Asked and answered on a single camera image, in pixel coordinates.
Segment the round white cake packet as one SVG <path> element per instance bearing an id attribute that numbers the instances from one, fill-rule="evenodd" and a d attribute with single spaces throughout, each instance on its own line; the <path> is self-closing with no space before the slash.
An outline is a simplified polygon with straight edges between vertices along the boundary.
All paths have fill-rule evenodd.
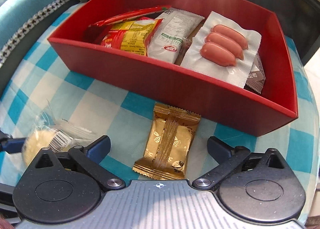
<path id="1" fill-rule="evenodd" d="M 42 148 L 66 152 L 74 146 L 87 146 L 98 135 L 65 119 L 56 118 L 49 103 L 35 118 L 31 132 L 22 146 L 22 159 L 27 167 Z"/>

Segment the gold foil snack packet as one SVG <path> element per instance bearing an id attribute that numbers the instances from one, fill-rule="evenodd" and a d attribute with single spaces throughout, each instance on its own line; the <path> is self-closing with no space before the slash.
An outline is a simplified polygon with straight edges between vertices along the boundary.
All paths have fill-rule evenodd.
<path id="1" fill-rule="evenodd" d="M 201 115 L 156 103 L 143 157 L 133 171 L 154 180 L 183 180 Z"/>

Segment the vacuum packed sausages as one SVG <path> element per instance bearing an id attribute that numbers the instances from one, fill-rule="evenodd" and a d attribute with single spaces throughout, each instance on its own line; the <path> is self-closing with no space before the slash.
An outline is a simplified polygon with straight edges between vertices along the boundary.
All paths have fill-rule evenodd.
<path id="1" fill-rule="evenodd" d="M 260 33 L 212 11 L 180 66 L 243 88 L 260 43 Z"/>

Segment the clear orange snack packet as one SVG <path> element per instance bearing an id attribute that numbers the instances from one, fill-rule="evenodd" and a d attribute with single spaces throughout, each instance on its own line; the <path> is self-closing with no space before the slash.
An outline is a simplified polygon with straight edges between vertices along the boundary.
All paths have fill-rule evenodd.
<path id="1" fill-rule="evenodd" d="M 191 44 L 192 44 L 192 39 L 190 39 L 190 38 L 183 38 L 183 39 L 182 39 L 182 47 L 181 47 L 181 50 L 184 51 L 184 52 L 186 52 L 186 51 L 190 48 Z"/>

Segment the red long snack packet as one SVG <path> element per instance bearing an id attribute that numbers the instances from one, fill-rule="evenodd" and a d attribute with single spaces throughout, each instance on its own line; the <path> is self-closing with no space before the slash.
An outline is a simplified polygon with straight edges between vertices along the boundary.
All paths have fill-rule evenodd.
<path id="1" fill-rule="evenodd" d="M 171 8 L 170 5 L 159 5 L 155 7 L 146 8 L 146 9 L 139 9 L 139 10 L 134 10 L 130 12 L 125 12 L 125 13 L 113 16 L 111 18 L 100 20 L 87 27 L 83 35 L 84 40 L 89 43 L 94 43 L 96 40 L 98 40 L 98 37 L 103 32 L 103 30 L 106 29 L 108 25 L 121 23 L 127 20 L 133 20 L 142 16 L 154 14 L 154 13 L 164 12 L 169 8 Z"/>

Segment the red cardboard box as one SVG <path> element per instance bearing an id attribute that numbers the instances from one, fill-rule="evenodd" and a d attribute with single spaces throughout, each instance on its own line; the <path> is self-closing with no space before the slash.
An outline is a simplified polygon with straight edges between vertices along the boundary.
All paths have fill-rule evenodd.
<path id="1" fill-rule="evenodd" d="M 180 66 L 86 43 L 92 23 L 137 9 L 170 5 L 202 16 L 215 11 L 241 27 L 258 31 L 266 81 L 260 95 Z M 90 0 L 50 36 L 67 67 L 80 74 L 186 109 L 254 136 L 298 117 L 289 48 L 276 14 L 247 0 Z"/>

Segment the blue white checkered cloth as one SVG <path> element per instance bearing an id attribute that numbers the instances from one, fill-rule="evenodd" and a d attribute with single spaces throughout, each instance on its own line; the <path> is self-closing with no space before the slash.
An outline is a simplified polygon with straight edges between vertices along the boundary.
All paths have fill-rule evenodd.
<path id="1" fill-rule="evenodd" d="M 139 178 L 132 170 L 143 155 L 149 135 L 154 101 L 132 92 L 69 71 L 49 45 L 47 37 L 75 10 L 73 6 L 53 22 L 22 59 L 1 97 L 1 130 L 13 137 L 27 136 L 45 107 L 57 119 L 108 135 L 112 148 L 101 165 L 126 182 Z M 207 153 L 207 140 L 218 137 L 231 146 L 253 152 L 277 148 L 306 192 L 299 217 L 306 222 L 316 190 L 319 170 L 319 114 L 296 46 L 286 39 L 294 70 L 299 117 L 261 137 L 202 119 L 190 148 L 187 178 L 194 180 L 216 162 Z"/>

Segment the white chicken snack packet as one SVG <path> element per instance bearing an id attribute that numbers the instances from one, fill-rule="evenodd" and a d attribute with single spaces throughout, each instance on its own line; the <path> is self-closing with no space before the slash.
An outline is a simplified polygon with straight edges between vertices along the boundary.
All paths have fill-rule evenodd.
<path id="1" fill-rule="evenodd" d="M 254 58 L 251 71 L 249 73 L 249 77 L 246 81 L 246 85 L 249 88 L 253 89 L 255 92 L 261 94 L 264 87 L 265 79 L 266 76 L 264 73 L 263 64 L 259 54 L 257 53 Z"/>

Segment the yellow red snack packet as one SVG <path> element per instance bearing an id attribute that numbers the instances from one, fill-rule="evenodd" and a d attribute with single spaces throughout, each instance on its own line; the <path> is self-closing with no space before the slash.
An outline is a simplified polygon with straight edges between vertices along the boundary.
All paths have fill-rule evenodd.
<path id="1" fill-rule="evenodd" d="M 103 32 L 100 45 L 147 56 L 149 42 L 162 23 L 162 19 L 141 17 L 108 26 Z"/>

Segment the white green snack packet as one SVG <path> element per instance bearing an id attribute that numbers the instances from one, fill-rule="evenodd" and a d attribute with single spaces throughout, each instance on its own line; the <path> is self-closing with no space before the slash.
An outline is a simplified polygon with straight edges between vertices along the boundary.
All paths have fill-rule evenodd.
<path id="1" fill-rule="evenodd" d="M 167 63 L 175 63 L 183 40 L 204 20 L 204 17 L 189 11 L 170 8 L 157 19 L 162 22 L 155 31 L 147 48 L 147 56 Z"/>

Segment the teal sofa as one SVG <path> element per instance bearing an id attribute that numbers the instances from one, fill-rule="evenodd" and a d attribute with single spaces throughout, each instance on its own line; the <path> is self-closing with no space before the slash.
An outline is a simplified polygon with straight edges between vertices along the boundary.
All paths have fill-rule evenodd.
<path id="1" fill-rule="evenodd" d="M 1 5 L 1 91 L 38 38 L 79 0 L 7 0 Z"/>

